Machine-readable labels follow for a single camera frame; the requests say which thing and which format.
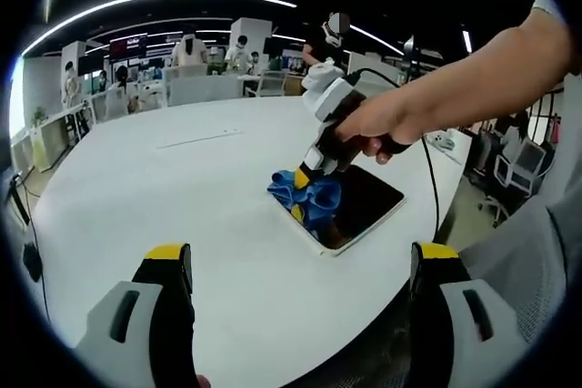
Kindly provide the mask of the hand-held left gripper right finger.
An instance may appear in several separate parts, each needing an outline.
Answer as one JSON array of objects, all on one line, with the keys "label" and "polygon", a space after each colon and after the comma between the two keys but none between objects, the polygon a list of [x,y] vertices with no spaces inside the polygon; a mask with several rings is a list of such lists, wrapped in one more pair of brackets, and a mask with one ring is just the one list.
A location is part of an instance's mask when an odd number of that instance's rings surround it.
[{"label": "hand-held left gripper right finger", "polygon": [[458,253],[414,243],[410,264],[410,385],[493,387],[526,353],[517,315]]}]

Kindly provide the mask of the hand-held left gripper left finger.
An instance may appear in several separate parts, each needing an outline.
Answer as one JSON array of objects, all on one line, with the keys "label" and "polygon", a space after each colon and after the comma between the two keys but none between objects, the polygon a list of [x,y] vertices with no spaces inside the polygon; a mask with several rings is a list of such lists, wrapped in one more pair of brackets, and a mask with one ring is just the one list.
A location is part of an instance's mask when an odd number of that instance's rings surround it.
[{"label": "hand-held left gripper left finger", "polygon": [[75,348],[106,387],[197,387],[190,245],[148,252],[88,313]]}]

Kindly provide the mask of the person's right hand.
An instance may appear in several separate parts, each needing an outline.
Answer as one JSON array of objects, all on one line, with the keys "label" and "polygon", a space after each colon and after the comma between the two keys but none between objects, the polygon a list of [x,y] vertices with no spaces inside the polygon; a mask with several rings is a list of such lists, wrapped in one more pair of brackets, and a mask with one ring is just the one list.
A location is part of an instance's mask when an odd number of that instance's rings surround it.
[{"label": "person's right hand", "polygon": [[402,87],[365,100],[336,128],[336,135],[343,142],[355,138],[364,155],[386,164],[392,154],[381,151],[383,135],[399,144],[412,144],[429,125],[423,105]]}]

